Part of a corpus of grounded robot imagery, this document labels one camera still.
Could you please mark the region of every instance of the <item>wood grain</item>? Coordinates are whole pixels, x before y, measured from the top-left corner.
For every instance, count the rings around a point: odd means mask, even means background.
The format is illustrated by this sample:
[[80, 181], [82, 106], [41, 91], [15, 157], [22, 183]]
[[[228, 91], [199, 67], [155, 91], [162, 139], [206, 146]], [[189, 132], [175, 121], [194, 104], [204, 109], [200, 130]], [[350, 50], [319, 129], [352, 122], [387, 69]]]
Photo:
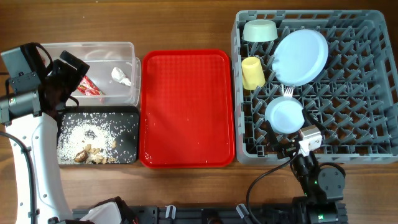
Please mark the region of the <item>wood grain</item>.
[[[393, 51], [398, 52], [397, 1], [72, 1], [0, 3], [0, 51], [26, 42], [130, 41], [139, 58], [151, 50], [219, 48], [230, 54], [230, 32], [243, 9], [378, 9], [384, 13]], [[0, 72], [5, 72], [0, 64]], [[6, 76], [0, 76], [4, 83]], [[0, 95], [4, 87], [0, 85]], [[70, 208], [86, 208], [121, 196], [130, 205], [236, 205], [249, 184], [272, 167], [233, 162], [222, 169], [150, 170], [140, 163], [62, 166]], [[398, 223], [398, 164], [344, 166], [350, 223]], [[289, 169], [258, 183], [254, 203], [290, 202], [302, 195]], [[12, 151], [0, 139], [0, 223], [14, 223], [17, 193]]]

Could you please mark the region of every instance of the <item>red plastic tray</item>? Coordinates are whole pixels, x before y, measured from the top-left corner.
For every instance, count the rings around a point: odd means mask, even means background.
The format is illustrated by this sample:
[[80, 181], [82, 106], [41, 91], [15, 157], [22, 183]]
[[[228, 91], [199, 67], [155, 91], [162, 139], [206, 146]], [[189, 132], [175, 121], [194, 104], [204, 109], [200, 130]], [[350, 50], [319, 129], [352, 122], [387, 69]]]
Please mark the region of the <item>red plastic tray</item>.
[[142, 62], [139, 158], [150, 168], [220, 167], [235, 156], [229, 58], [158, 50]]

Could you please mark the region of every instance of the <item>gray dish rack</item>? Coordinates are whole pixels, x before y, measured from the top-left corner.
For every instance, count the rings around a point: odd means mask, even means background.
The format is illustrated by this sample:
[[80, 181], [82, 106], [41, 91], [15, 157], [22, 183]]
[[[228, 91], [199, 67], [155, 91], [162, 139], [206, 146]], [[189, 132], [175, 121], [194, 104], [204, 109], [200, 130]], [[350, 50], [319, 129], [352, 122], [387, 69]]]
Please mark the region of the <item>gray dish rack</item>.
[[[247, 21], [269, 19], [277, 24], [278, 39], [253, 43], [241, 39]], [[266, 151], [264, 112], [281, 95], [272, 71], [273, 52], [291, 32], [313, 29], [328, 41], [325, 69], [312, 82], [296, 87], [294, 97], [326, 128], [315, 151], [320, 162], [389, 164], [398, 161], [398, 74], [384, 16], [379, 11], [264, 11], [237, 13], [231, 32], [234, 75], [236, 155], [247, 165], [276, 165]], [[267, 83], [243, 89], [241, 61], [260, 57]], [[293, 135], [278, 140], [291, 141]]]

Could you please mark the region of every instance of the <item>red wrapper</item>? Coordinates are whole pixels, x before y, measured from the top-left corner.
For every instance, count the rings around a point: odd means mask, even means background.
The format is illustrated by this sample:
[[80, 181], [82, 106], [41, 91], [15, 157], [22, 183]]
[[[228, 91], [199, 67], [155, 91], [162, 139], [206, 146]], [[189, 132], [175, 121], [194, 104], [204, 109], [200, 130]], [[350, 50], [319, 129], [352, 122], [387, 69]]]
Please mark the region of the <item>red wrapper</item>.
[[77, 89], [80, 93], [86, 96], [104, 95], [104, 93], [87, 76], [83, 77], [80, 84], [77, 86]]

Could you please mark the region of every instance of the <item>white plate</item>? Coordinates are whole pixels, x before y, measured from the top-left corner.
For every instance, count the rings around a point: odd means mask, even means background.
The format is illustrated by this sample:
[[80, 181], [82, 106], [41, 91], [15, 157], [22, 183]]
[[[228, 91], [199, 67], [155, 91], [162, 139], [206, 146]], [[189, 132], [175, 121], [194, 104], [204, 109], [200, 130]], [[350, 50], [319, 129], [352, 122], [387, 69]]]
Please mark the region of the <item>white plate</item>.
[[314, 30], [298, 30], [277, 46], [272, 69], [281, 84], [301, 86], [323, 70], [328, 51], [328, 43], [322, 34]]
[[280, 96], [272, 100], [265, 113], [265, 119], [277, 134], [292, 134], [304, 125], [303, 106], [295, 98]]

